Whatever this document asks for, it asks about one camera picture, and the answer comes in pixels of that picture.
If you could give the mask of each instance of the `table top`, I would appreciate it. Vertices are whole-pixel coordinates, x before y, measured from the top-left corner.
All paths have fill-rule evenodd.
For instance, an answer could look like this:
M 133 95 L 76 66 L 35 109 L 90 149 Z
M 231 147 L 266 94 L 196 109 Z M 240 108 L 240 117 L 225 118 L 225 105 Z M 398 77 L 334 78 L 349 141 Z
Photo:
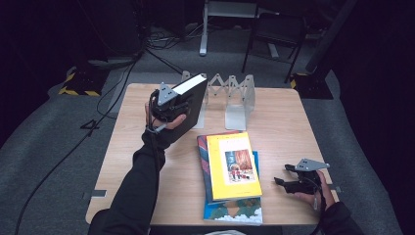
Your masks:
M 107 196 L 91 199 L 88 223 L 96 212 L 110 207 L 124 175 L 131 169 L 132 155 L 143 145 L 144 104 L 156 88 L 158 84 L 133 83 L 127 87 L 95 186 L 96 190 L 107 190 Z M 205 185 L 196 137 L 226 131 L 225 104 L 226 95 L 209 96 L 205 127 L 189 130 L 166 150 L 152 224 L 223 225 L 203 220 Z M 324 162 L 297 91 L 256 88 L 247 132 L 253 150 L 258 151 L 263 224 L 316 224 L 318 216 L 313 209 L 274 182 L 274 176 L 298 180 L 285 170 L 285 164 L 296 165 L 303 158 Z M 328 170 L 322 171 L 327 182 L 332 183 Z

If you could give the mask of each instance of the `black cable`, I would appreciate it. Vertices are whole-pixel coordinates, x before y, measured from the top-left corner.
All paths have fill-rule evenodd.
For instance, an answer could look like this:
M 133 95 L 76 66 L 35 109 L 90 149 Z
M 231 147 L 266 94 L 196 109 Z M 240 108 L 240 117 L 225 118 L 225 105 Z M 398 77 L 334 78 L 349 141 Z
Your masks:
M 131 73 L 131 70 L 132 70 L 132 68 L 135 66 L 135 64 L 137 63 L 137 61 L 135 61 L 134 63 L 133 63 L 133 65 L 130 67 L 130 69 L 129 69 L 129 71 L 128 71 L 128 74 L 127 74 L 127 77 L 129 77 L 129 75 L 130 75 L 130 73 Z M 125 82 L 124 82 L 124 85 L 122 86 L 122 90 L 124 89 L 124 87 L 125 87 L 125 85 L 126 85 L 126 81 L 127 81 L 127 79 L 125 80 Z M 55 171 L 55 169 L 56 168 L 58 168 L 58 166 L 61 164 L 61 163 L 63 163 L 64 162 L 64 160 L 66 160 L 72 153 L 73 153 L 73 151 L 75 151 L 79 146 L 80 146 L 80 144 L 82 144 L 82 142 L 92 133 L 92 131 L 98 126 L 98 124 L 100 124 L 102 121 L 103 121 L 103 119 L 107 116 L 107 114 L 114 108 L 114 106 L 115 106 L 115 104 L 116 104 L 116 102 L 118 101 L 118 99 L 120 98 L 120 96 L 121 96 L 121 94 L 122 94 L 122 92 L 120 92 L 119 94 L 118 94 L 118 97 L 116 98 L 116 100 L 115 100 L 115 102 L 111 105 L 111 107 L 107 110 L 107 112 L 105 113 L 105 115 L 104 116 L 102 116 L 92 127 L 91 127 L 91 129 L 88 131 L 88 133 L 86 133 L 77 143 L 76 143 L 76 145 L 57 163 L 57 164 L 55 164 L 55 166 L 51 169 L 51 170 L 49 170 L 49 172 L 42 178 L 42 180 L 36 185 L 36 187 L 33 189 L 33 191 L 30 193 L 30 195 L 29 195 L 29 197 L 27 198 L 27 200 L 25 201 L 25 203 L 24 203 L 24 205 L 23 205 L 23 208 L 22 208 L 22 210 L 21 210 L 21 213 L 19 214 L 19 218 L 18 218 L 18 221 L 17 221 L 17 224 L 16 224 L 16 230 L 15 230 L 15 235 L 18 235 L 19 234 L 19 229 L 20 229 L 20 226 L 21 226 L 21 223 L 22 223 L 22 219 L 23 219 L 23 215 L 24 215 L 24 211 L 25 211 L 25 209 L 27 208 L 27 206 L 28 206 L 28 204 L 29 204 L 29 202 L 30 202 L 30 200 L 33 198 L 33 196 L 34 196 L 34 194 L 37 192 L 37 190 L 40 188 L 40 186 L 42 186 L 42 184 L 46 181 L 46 179 L 48 179 L 48 177 Z
M 100 114 L 101 116 L 104 116 L 104 117 L 107 117 L 107 118 L 110 118 L 110 119 L 116 119 L 116 117 L 111 117 L 111 116 L 108 116 L 108 115 L 106 115 L 106 114 L 103 114 L 103 113 L 101 113 L 101 111 L 99 110 L 99 106 L 100 106 L 100 104 L 101 104 L 101 101 L 103 101 L 104 100 L 104 98 L 108 95 L 108 94 L 110 94 L 110 92 L 112 91 L 112 90 L 114 90 L 117 86 L 119 86 L 119 84 L 124 80 L 124 74 L 125 74 L 125 72 L 128 70 L 128 67 L 127 68 L 125 68 L 125 70 L 122 72 L 122 77 L 121 77 L 121 79 L 119 80 L 119 82 L 117 82 L 116 83 L 116 85 L 114 85 L 107 93 L 105 93 L 102 97 L 101 97 L 101 99 L 98 101 L 98 104 L 97 104 L 97 112 L 98 112 L 98 114 Z M 126 78 L 125 78 L 125 81 L 124 81 L 124 83 L 126 83 L 127 82 L 127 80 L 128 80 L 128 78 L 129 78 L 129 76 L 127 76 Z
M 96 33 L 96 35 L 98 36 L 98 38 L 101 40 L 101 42 L 103 43 L 103 45 L 105 47 L 107 47 L 107 49 L 109 49 L 110 51 L 116 53 L 117 55 L 120 56 L 137 56 L 141 50 L 141 46 L 140 46 L 140 50 L 137 51 L 137 54 L 124 54 L 122 52 L 118 52 L 116 50 L 114 50 L 112 47 L 110 47 L 107 42 L 104 40 L 104 38 L 102 37 L 101 33 L 98 31 L 97 27 L 94 25 L 94 23 L 92 22 L 91 18 L 88 16 L 88 13 L 86 12 L 85 8 L 83 7 L 83 5 L 80 3 L 79 0 L 76 0 L 77 4 L 79 5 L 79 8 L 82 10 L 83 15 L 85 16 L 86 20 L 89 22 L 89 24 L 92 26 L 92 29 L 94 29 L 94 32 Z
M 181 69 L 180 67 L 178 67 L 178 66 L 176 66 L 176 65 L 173 65 L 171 62 L 169 62 L 168 60 L 166 60 L 166 59 L 164 59 L 164 58 L 161 58 L 161 57 L 159 57 L 159 56 L 157 56 L 157 55 L 155 55 L 152 51 L 150 51 L 149 49 L 146 49 L 146 51 L 148 52 L 148 53 L 150 53 L 150 55 L 152 55 L 152 56 L 154 56 L 155 58 L 157 58 L 159 61 L 161 61 L 161 62 L 163 62 L 164 64 L 166 64 L 167 66 L 169 66 L 170 68 L 172 68 L 174 71 L 176 71 L 177 73 L 179 73 L 179 74 L 183 74 L 183 69 Z

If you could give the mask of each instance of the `hardcover book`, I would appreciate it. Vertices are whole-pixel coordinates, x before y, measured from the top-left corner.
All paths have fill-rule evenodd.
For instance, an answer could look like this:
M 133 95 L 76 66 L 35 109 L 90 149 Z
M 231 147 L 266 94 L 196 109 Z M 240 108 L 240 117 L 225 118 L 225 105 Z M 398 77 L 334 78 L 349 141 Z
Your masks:
M 253 151 L 256 169 L 258 169 L 257 152 Z M 262 224 L 262 208 L 260 197 L 222 201 L 209 204 L 205 200 L 204 220 L 242 223 L 247 225 Z
M 217 133 L 213 135 L 219 135 L 219 134 L 233 134 L 233 133 L 240 133 L 240 130 L 233 130 L 223 133 Z M 205 182 L 205 189 L 206 189 L 206 198 L 207 203 L 209 205 L 211 204 L 217 204 L 222 203 L 224 201 L 214 201 L 212 192 L 211 192 L 211 179 L 210 179 L 210 167 L 209 167 L 209 160 L 208 160 L 208 141 L 207 141 L 207 135 L 199 135 L 197 138 L 198 141 L 198 147 L 199 147 L 199 155 L 201 157 L 201 166 L 202 166 L 202 173 L 204 176 L 204 182 Z
M 170 131 L 170 142 L 176 141 L 198 123 L 207 87 L 208 80 L 199 74 L 171 89 L 167 86 L 161 88 L 159 98 L 153 102 L 153 116 L 159 120 L 173 121 L 179 115 L 186 114 L 186 119 Z
M 207 151 L 214 201 L 262 195 L 248 132 L 209 135 Z

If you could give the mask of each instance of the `hand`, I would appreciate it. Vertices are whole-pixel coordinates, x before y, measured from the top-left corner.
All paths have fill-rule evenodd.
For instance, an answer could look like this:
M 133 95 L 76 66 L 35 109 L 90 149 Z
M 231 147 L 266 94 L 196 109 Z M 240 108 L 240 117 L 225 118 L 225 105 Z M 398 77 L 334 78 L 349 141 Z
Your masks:
M 148 102 L 145 105 L 145 109 L 146 109 L 146 123 L 149 124 L 149 103 Z M 184 119 L 186 119 L 186 115 L 184 115 L 184 114 L 179 115 L 174 121 L 168 122 L 167 126 L 165 128 L 166 129 L 174 129 L 179 124 L 181 124 Z M 153 126 L 161 126 L 161 125 L 165 124 L 165 122 L 162 122 L 161 120 L 156 119 L 155 117 L 152 117 L 152 122 L 153 122 Z
M 324 177 L 323 172 L 320 170 L 316 170 L 318 173 L 318 176 L 320 177 L 321 181 L 321 189 L 323 191 L 323 196 L 326 199 L 326 210 L 332 206 L 335 203 L 335 199 L 333 197 L 332 192 L 330 191 L 329 185 L 327 185 L 326 177 Z M 320 211 L 321 208 L 321 196 L 320 192 L 316 192 L 314 195 L 304 194 L 304 193 L 295 193 L 294 194 L 297 198 L 299 198 L 302 201 L 305 201 L 309 203 L 312 207 L 314 205 L 314 198 L 317 197 L 317 204 L 318 204 L 318 210 Z

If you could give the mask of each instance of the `colorful book cover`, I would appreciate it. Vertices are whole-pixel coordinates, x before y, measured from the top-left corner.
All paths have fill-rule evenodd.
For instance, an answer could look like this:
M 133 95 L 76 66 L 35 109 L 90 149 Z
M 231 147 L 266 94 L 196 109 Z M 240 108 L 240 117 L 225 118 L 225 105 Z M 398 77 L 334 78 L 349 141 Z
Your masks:
M 258 169 L 257 152 L 254 153 L 256 169 Z M 262 209 L 260 197 L 225 201 L 218 204 L 209 204 L 205 200 L 204 220 L 216 220 L 246 225 L 262 224 Z
M 207 151 L 214 201 L 262 195 L 248 132 L 209 135 Z
M 228 131 L 223 133 L 217 133 L 218 134 L 233 134 L 233 133 L 240 133 L 239 130 L 234 131 Z M 207 135 L 199 135 L 197 137 L 198 141 L 198 147 L 199 147 L 199 154 L 201 157 L 201 166 L 202 166 L 202 172 L 204 176 L 204 182 L 205 182 L 205 189 L 206 189 L 206 198 L 208 204 L 217 204 L 221 203 L 222 201 L 214 201 L 212 192 L 211 192 L 211 179 L 210 179 L 210 167 L 208 162 L 208 141 L 207 141 Z

